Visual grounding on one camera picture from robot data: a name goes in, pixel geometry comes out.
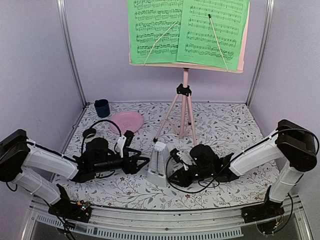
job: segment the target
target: purple wall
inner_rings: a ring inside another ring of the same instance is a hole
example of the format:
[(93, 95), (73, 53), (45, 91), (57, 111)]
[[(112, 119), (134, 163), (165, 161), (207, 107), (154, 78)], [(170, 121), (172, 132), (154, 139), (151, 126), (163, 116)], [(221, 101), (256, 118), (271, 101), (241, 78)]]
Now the purple wall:
[[(59, 151), (81, 112), (57, 1), (0, 1), (0, 140), (22, 128)], [(21, 238), (31, 197), (0, 182), (0, 239)]]
[[(263, 68), (251, 111), (264, 134), (281, 119), (320, 138), (320, 1), (276, 0)], [(314, 239), (320, 239), (320, 164), (304, 175), (298, 192)]]
[[(251, 1), (243, 74), (190, 70), (194, 101), (244, 103), (260, 48), (266, 0)], [(81, 82), (89, 101), (172, 101), (183, 80), (178, 68), (129, 65), (127, 0), (65, 3)]]

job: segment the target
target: pink plate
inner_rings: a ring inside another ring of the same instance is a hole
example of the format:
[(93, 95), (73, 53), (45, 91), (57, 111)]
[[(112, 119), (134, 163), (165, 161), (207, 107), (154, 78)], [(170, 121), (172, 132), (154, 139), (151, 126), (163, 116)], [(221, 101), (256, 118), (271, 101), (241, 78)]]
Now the pink plate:
[[(122, 134), (124, 134), (127, 130), (135, 133), (141, 128), (142, 124), (144, 123), (144, 117), (136, 111), (119, 112), (110, 120), (119, 126)], [(116, 134), (119, 133), (117, 128), (113, 124), (110, 123), (109, 126), (112, 132)]]

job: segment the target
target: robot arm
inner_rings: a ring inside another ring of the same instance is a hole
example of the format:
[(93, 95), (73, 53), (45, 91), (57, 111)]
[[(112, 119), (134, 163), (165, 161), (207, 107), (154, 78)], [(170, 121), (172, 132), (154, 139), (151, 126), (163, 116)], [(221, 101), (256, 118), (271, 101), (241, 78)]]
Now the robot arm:
[(306, 129), (287, 120), (280, 121), (276, 131), (232, 161), (229, 170), (241, 176), (253, 168), (283, 157), (286, 157), (287, 162), (268, 196), (270, 201), (282, 203), (304, 172), (312, 170), (317, 164), (314, 137)]
[[(176, 162), (181, 162), (177, 151), (171, 151)], [(219, 158), (207, 145), (197, 145), (190, 151), (194, 165), (175, 171), (168, 177), (170, 183), (188, 187), (193, 181), (213, 178), (230, 182), (269, 161), (286, 157), (288, 160), (276, 182), (269, 187), (263, 204), (245, 207), (245, 222), (255, 222), (283, 214), (282, 202), (303, 174), (317, 164), (314, 134), (282, 120), (269, 136), (233, 157), (233, 153)]]
[(135, 174), (149, 162), (149, 158), (141, 157), (141, 151), (129, 148), (133, 136), (130, 131), (121, 135), (117, 152), (108, 148), (108, 141), (104, 138), (95, 138), (86, 144), (80, 157), (74, 156), (74, 160), (28, 139), (24, 130), (17, 130), (0, 142), (0, 181), (12, 182), (41, 197), (50, 205), (51, 214), (88, 222), (91, 215), (88, 202), (72, 203), (62, 186), (47, 181), (30, 167), (78, 183), (94, 179), (96, 173), (120, 168), (126, 174)]

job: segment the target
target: music stand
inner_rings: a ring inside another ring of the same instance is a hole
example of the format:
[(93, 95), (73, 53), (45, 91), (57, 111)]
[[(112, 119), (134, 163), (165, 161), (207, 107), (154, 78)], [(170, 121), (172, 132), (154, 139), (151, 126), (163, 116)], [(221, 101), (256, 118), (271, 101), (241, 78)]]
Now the music stand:
[[(247, 43), (247, 35), (248, 35), (248, 24), (249, 24), (249, 12), (250, 12), (250, 4), (248, 7), (248, 15), (246, 19), (246, 24), (243, 31), (242, 36), (242, 45), (241, 51), (239, 56), (238, 67), (236, 71), (229, 70), (230, 73), (235, 74), (242, 74), (244, 72), (244, 65), (245, 65), (245, 50), (246, 50), (246, 43)], [(143, 66), (143, 64), (133, 64), (131, 62), (131, 54), (129, 53), (129, 63), (132, 66)], [(194, 146), (197, 145), (197, 136), (196, 136), (196, 129), (195, 129), (195, 119), (192, 110), (192, 101), (191, 101), (191, 93), (189, 83), (189, 69), (202, 69), (202, 70), (211, 70), (211, 71), (219, 71), (219, 72), (227, 72), (227, 69), (215, 66), (208, 66), (208, 65), (201, 65), (201, 64), (194, 64), (194, 63), (187, 63), (187, 62), (174, 62), (174, 63), (146, 63), (145, 66), (149, 67), (171, 67), (171, 68), (183, 68), (183, 83), (181, 83), (176, 89), (176, 95), (171, 103), (171, 106), (165, 115), (161, 126), (154, 137), (153, 141), (156, 142), (158, 137), (161, 133), (162, 128), (165, 126), (165, 123), (168, 122), (175, 132), (179, 135), (179, 138), (182, 139), (190, 129), (188, 126), (185, 126), (186, 120), (186, 106), (188, 107), (188, 125), (191, 125), (192, 129), (192, 137), (193, 137), (193, 144)], [(169, 115), (175, 106), (176, 101), (178, 100), (179, 95), (182, 95), (182, 110), (181, 110), (181, 122), (180, 122), (180, 129), (178, 129), (170, 120)]]

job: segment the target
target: blue mug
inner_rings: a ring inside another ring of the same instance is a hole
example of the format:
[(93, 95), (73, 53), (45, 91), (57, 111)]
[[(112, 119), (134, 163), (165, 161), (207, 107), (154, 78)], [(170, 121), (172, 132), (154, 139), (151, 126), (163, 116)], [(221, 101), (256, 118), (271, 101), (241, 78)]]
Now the blue mug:
[(96, 114), (100, 118), (106, 118), (110, 115), (109, 102), (107, 99), (100, 99), (94, 102)]

